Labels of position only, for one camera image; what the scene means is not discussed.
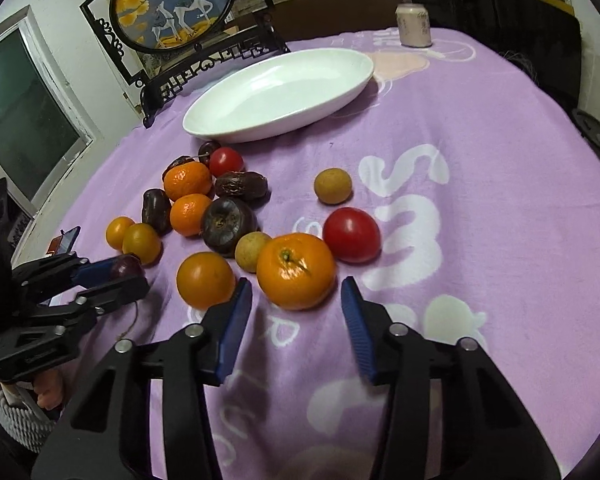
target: painting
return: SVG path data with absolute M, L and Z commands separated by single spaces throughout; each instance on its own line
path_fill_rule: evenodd
M 215 22 L 233 0 L 111 0 L 110 17 L 120 40 L 145 53 L 180 49 Z

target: tangerine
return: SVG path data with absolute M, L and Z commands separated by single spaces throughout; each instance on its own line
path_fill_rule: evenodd
M 126 230 L 122 252 L 135 254 L 143 265 L 157 260 L 161 250 L 160 237 L 149 224 L 133 224 Z
M 107 226 L 107 230 L 104 233 L 104 237 L 113 249 L 117 251 L 122 250 L 122 241 L 125 239 L 126 230 L 131 227 L 135 222 L 128 216 L 119 216 L 114 218 Z
M 164 192 L 174 202 L 193 193 L 206 195 L 211 190 L 211 173 L 201 162 L 187 162 L 167 171 L 163 184 Z
M 206 310 L 229 301 L 234 293 L 235 275 L 219 254 L 195 253 L 180 264 L 176 286 L 185 303 Z
M 285 310 L 305 310 L 317 306 L 333 288 L 336 263 L 320 238 L 292 233 L 264 245 L 256 276 L 273 304 Z
M 194 193 L 177 199 L 171 206 L 171 227 L 182 236 L 199 235 L 202 230 L 202 215 L 211 204 L 207 195 Z

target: purple tablecloth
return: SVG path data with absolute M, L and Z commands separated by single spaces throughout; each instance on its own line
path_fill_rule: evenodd
M 372 266 L 340 264 L 339 278 L 355 276 L 368 300 L 427 338 L 476 338 L 566 473 L 600 432 L 600 163 L 520 70 L 458 32 L 433 36 L 428 50 L 401 47 L 393 29 L 290 46 L 372 53 L 376 79 L 333 116 L 238 146 L 270 182 L 258 218 L 272 236 L 320 235 L 331 209 L 317 202 L 314 177 L 349 171 L 350 205 L 376 217 L 384 250 Z M 197 153 L 181 122 L 199 95 L 178 97 L 151 129 L 133 130 L 97 171 L 60 226 L 82 226 L 78 254 L 112 256 L 109 221 L 140 221 L 144 190 L 160 187 L 174 158 Z M 130 338 L 163 340 L 200 319 L 175 275 L 204 250 L 197 239 L 164 238 Z M 358 377 L 339 295 L 312 312 L 284 312 L 250 279 L 254 307 L 234 374 L 206 391 L 224 478 L 368 478 L 385 391 Z M 74 386 L 132 317 L 123 309 L 85 337 L 80 361 L 66 368 Z M 159 413 L 154 388 L 152 456 L 164 477 Z

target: can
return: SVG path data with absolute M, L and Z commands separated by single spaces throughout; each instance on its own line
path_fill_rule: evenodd
M 395 9 L 400 43 L 404 46 L 426 48 L 432 45 L 429 13 L 420 4 L 400 4 Z

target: red tomato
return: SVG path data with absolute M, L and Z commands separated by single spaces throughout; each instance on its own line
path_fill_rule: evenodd
M 233 148 L 218 148 L 211 154 L 209 170 L 214 177 L 224 175 L 227 171 L 242 171 L 244 161 L 240 153 Z
M 341 207 L 329 215 L 322 239 L 333 256 L 348 264 L 373 260 L 380 252 L 380 229 L 370 215 L 353 207 Z

